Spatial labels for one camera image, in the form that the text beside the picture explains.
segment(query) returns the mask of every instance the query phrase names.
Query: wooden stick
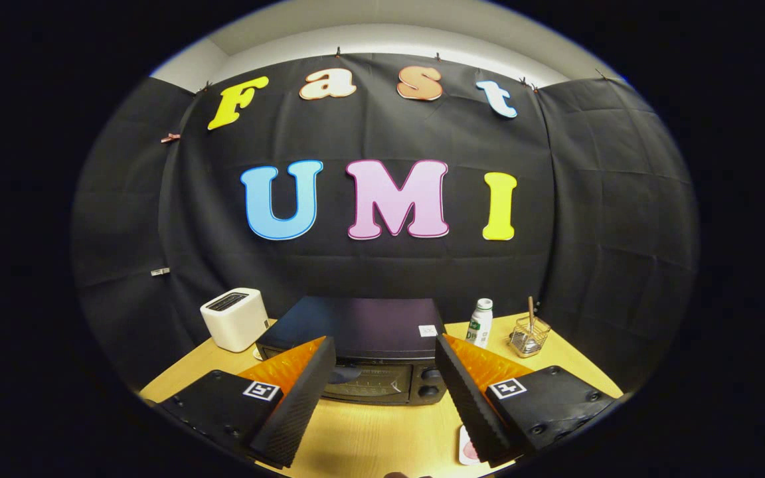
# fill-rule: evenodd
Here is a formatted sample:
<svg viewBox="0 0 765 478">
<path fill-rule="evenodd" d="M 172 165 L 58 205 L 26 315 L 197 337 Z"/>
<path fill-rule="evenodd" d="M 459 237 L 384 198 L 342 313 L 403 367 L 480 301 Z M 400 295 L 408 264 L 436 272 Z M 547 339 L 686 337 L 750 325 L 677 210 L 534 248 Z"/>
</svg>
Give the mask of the wooden stick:
<svg viewBox="0 0 765 478">
<path fill-rule="evenodd" d="M 527 305 L 531 309 L 531 338 L 533 338 L 533 296 L 527 298 Z"/>
</svg>

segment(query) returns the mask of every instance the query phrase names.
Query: clothespin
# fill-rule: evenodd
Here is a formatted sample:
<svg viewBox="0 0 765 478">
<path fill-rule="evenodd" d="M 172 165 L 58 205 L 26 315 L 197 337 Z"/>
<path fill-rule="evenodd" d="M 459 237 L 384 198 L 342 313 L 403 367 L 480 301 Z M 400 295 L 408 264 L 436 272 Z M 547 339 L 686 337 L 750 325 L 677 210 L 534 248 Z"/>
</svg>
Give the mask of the clothespin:
<svg viewBox="0 0 765 478">
<path fill-rule="evenodd" d="M 179 139 L 181 137 L 182 137 L 181 134 L 168 133 L 167 134 L 167 138 L 162 139 L 161 142 L 162 143 L 169 143 L 170 141 L 175 141 L 176 139 Z"/>
</svg>

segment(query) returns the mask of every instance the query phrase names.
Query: ceiling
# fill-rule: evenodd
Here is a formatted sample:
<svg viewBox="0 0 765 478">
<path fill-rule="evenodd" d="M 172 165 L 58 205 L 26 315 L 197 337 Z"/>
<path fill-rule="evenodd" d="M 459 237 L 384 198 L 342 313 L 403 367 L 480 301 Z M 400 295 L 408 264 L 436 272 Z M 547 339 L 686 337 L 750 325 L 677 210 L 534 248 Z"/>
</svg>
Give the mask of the ceiling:
<svg viewBox="0 0 765 478">
<path fill-rule="evenodd" d="M 227 55 L 271 40 L 338 25 L 401 24 L 451 31 L 504 46 L 570 79 L 599 72 L 603 61 L 517 12 L 479 0 L 289 0 L 247 15 L 209 36 Z"/>
</svg>

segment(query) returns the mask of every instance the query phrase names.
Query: plastic bottle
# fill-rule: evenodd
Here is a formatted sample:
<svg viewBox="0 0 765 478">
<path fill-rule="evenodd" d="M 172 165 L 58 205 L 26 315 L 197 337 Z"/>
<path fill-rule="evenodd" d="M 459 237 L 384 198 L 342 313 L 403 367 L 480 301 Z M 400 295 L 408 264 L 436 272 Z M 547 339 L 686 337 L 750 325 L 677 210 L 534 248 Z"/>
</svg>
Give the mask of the plastic bottle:
<svg viewBox="0 0 765 478">
<path fill-rule="evenodd" d="M 491 299 L 477 301 L 477 308 L 471 314 L 471 323 L 468 324 L 468 333 L 465 335 L 467 342 L 484 349 L 489 342 L 489 331 L 491 330 L 491 306 Z"/>
</svg>

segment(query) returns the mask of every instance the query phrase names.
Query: oven knob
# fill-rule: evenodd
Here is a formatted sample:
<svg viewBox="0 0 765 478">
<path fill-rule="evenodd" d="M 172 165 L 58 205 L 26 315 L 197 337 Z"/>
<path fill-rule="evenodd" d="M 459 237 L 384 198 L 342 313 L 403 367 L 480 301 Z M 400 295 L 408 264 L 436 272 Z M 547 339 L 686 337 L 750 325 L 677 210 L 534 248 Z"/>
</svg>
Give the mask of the oven knob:
<svg viewBox="0 0 765 478">
<path fill-rule="evenodd" d="M 441 380 L 441 372 L 438 372 L 437 368 L 428 368 L 421 374 L 421 378 L 428 382 L 437 382 Z"/>
<path fill-rule="evenodd" d="M 429 398 L 431 396 L 436 396 L 438 394 L 438 388 L 435 388 L 430 385 L 424 385 L 423 387 L 418 389 L 418 396 L 421 398 Z"/>
</svg>

